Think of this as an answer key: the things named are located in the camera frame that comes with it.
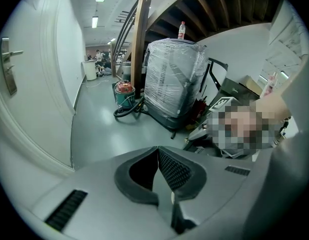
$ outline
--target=vent slot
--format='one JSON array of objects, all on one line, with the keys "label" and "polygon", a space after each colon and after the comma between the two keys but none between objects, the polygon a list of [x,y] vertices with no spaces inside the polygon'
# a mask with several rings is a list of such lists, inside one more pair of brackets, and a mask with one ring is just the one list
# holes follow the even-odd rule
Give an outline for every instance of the vent slot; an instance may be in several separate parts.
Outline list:
[{"label": "vent slot", "polygon": [[71,217],[75,214],[88,193],[74,190],[45,220],[49,226],[57,231],[62,231]]},{"label": "vent slot", "polygon": [[250,173],[250,170],[248,169],[243,169],[235,166],[229,165],[228,167],[225,168],[226,171],[234,173],[234,174],[240,174],[243,176],[248,176]]}]

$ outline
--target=plastic-wrapped object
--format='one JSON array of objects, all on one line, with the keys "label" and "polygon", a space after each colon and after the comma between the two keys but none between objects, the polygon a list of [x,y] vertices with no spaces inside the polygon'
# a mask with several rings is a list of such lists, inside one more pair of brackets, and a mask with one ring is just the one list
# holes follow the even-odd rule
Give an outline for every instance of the plastic-wrapped object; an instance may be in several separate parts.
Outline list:
[{"label": "plastic-wrapped object", "polygon": [[150,43],[144,88],[146,103],[162,117],[186,115],[207,69],[207,51],[206,46],[187,40],[167,38]]}]

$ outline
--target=cardboard box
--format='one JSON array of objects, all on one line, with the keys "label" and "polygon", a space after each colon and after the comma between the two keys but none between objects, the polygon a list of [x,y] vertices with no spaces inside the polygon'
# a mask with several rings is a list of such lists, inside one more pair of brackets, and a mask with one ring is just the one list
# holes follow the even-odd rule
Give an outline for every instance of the cardboard box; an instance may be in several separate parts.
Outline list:
[{"label": "cardboard box", "polygon": [[263,92],[261,87],[251,78],[250,75],[246,75],[240,83],[259,96]]}]

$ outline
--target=ceiling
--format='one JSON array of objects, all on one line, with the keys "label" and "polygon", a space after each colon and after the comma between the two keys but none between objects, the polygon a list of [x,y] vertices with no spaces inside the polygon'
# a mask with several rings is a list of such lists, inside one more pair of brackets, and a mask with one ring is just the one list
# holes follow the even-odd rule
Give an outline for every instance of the ceiling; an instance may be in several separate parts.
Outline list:
[{"label": "ceiling", "polygon": [[[117,38],[124,24],[126,12],[129,12],[137,0],[77,0],[79,22],[83,28],[85,45],[106,45],[112,38]],[[166,0],[152,0],[149,16]],[[92,17],[98,16],[97,28],[92,28]],[[126,38],[130,43],[134,27]]]}]

